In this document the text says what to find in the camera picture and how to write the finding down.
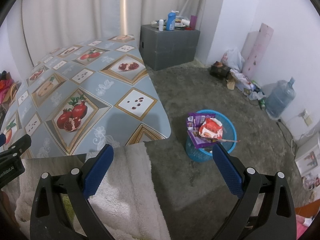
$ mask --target electrical outlet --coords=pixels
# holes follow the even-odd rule
[[[308,115],[307,117],[303,118],[304,122],[306,123],[307,126],[310,126],[312,124],[312,119],[311,116]]]
[[[298,116],[302,117],[307,126],[312,124],[312,118],[307,109],[304,109]]]

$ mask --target silver screw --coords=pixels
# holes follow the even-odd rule
[[[48,175],[49,174],[47,172],[44,172],[44,173],[42,173],[41,178],[45,179],[46,177],[48,177]]]
[[[254,168],[247,168],[247,172],[250,174],[254,174],[256,171],[254,170]]]
[[[71,174],[72,175],[76,175],[76,174],[78,174],[79,173],[79,169],[78,168],[74,168],[74,169],[72,169],[72,171],[71,171]]]
[[[283,172],[279,171],[279,172],[278,172],[278,176],[279,176],[281,179],[283,179],[283,178],[284,178]]]

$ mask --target tablecloth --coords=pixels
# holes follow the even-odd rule
[[[0,150],[29,134],[24,158],[99,151],[168,138],[166,112],[133,35],[89,40],[46,54],[23,80]]]

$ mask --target gray storage box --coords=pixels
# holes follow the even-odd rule
[[[142,25],[140,54],[146,65],[153,70],[193,61],[200,31],[158,31],[151,25]]]

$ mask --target blue bottle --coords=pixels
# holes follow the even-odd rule
[[[272,120],[279,119],[282,112],[295,98],[296,92],[292,88],[294,81],[294,78],[291,78],[288,83],[285,80],[278,81],[277,86],[267,97],[266,112]]]
[[[176,12],[179,12],[179,11],[171,11],[168,14],[167,26],[165,28],[167,31],[174,30],[174,25],[176,24]]]

